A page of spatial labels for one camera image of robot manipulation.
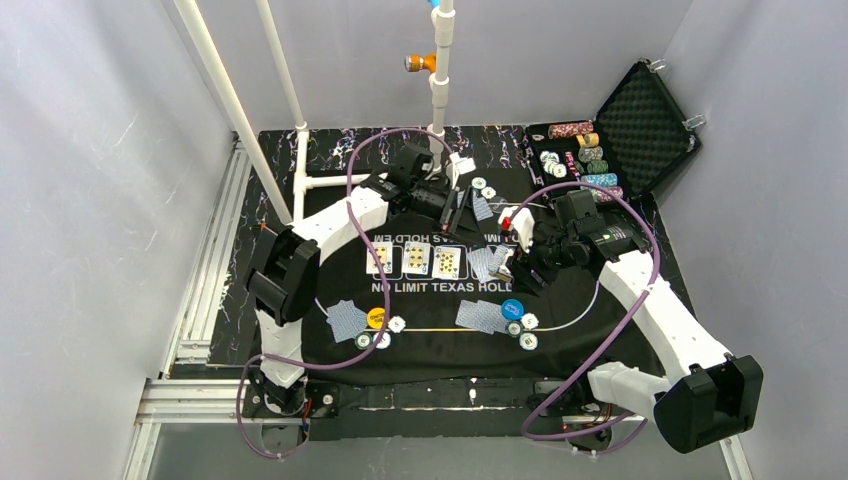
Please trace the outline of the green poker chip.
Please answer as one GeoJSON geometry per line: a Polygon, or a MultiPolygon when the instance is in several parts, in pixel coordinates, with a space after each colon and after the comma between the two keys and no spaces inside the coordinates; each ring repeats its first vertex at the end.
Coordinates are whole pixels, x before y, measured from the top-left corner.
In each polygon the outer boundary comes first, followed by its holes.
{"type": "Polygon", "coordinates": [[[373,337],[368,332],[357,335],[354,339],[355,346],[360,350],[366,350],[373,344],[373,337]]]}
{"type": "Polygon", "coordinates": [[[507,324],[505,331],[509,336],[518,338],[523,334],[524,327],[520,321],[511,321],[507,324]]]}

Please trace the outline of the blue small blind button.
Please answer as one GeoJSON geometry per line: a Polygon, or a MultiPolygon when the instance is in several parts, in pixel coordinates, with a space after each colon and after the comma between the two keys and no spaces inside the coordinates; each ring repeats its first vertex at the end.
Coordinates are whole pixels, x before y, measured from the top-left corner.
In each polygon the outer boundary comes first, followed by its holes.
{"type": "Polygon", "coordinates": [[[524,316],[525,307],[517,299],[507,299],[501,305],[501,313],[509,321],[518,321],[524,316]]]}

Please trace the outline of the white light-blue ten chip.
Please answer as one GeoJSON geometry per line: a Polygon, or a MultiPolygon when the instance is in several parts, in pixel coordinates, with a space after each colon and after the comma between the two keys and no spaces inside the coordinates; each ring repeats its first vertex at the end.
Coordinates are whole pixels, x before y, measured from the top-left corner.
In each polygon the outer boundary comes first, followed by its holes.
{"type": "Polygon", "coordinates": [[[533,351],[538,348],[539,339],[533,332],[523,332],[519,336],[519,345],[526,351],[533,351]]]}

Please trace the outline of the yellow big blind button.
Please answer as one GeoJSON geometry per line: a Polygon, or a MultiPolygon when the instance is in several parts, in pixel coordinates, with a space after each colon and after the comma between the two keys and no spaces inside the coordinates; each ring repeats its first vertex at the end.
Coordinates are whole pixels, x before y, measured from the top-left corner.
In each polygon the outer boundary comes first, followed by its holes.
{"type": "Polygon", "coordinates": [[[367,325],[370,329],[380,330],[385,323],[386,310],[383,307],[375,307],[368,311],[366,316],[367,325]]]}

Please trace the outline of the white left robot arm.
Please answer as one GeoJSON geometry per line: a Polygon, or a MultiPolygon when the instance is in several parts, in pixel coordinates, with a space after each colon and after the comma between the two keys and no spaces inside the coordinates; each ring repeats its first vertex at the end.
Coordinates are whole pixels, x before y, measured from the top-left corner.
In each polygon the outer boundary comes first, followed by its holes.
{"type": "Polygon", "coordinates": [[[459,181],[476,167],[452,153],[445,170],[431,174],[431,152],[406,144],[394,163],[375,170],[341,200],[278,231],[263,230],[245,276],[260,327],[260,370],[271,384],[288,389],[320,365],[302,359],[301,330],[314,304],[322,263],[349,242],[395,216],[413,213],[430,220],[439,235],[480,245],[469,188],[459,181]]]}

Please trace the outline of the white blue poker chip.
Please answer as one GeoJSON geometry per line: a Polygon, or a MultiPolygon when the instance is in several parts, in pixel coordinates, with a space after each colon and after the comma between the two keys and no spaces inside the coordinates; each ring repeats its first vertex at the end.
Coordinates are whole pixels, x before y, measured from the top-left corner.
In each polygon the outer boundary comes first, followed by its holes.
{"type": "Polygon", "coordinates": [[[526,313],[521,318],[521,325],[525,331],[530,331],[538,328],[540,321],[535,314],[526,313]]]}
{"type": "Polygon", "coordinates": [[[491,200],[497,195],[497,192],[492,187],[485,187],[480,191],[480,194],[484,199],[491,200]]]}
{"type": "Polygon", "coordinates": [[[392,333],[401,333],[406,328],[406,321],[400,316],[393,316],[388,321],[387,329],[392,333]]]}

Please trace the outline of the blue playing card deck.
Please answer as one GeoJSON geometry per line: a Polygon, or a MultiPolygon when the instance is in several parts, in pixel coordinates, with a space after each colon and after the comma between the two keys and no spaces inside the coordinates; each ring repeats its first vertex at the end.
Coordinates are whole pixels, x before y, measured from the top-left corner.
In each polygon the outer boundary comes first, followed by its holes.
{"type": "Polygon", "coordinates": [[[513,246],[498,245],[488,265],[490,275],[505,282],[511,281],[512,273],[508,263],[512,259],[513,254],[513,246]]]}

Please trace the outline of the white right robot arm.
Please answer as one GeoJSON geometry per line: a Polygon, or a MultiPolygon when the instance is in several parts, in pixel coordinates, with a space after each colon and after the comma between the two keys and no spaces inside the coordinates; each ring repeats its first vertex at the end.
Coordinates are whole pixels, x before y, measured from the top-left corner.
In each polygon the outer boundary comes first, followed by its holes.
{"type": "Polygon", "coordinates": [[[580,267],[592,273],[626,313],[602,343],[526,418],[521,433],[539,441],[565,440],[530,432],[532,423],[573,384],[588,382],[591,396],[654,424],[679,453],[741,434],[753,428],[764,372],[750,355],[736,356],[695,318],[660,275],[661,249],[650,226],[625,200],[609,213],[598,210],[598,186],[583,182],[555,184],[566,189],[555,198],[553,226],[534,219],[527,207],[548,190],[531,194],[499,217],[501,230],[519,240],[502,263],[512,281],[531,292],[547,288],[556,274],[580,267]],[[660,376],[620,361],[602,362],[606,350],[629,324],[648,341],[663,373],[660,376]]]}

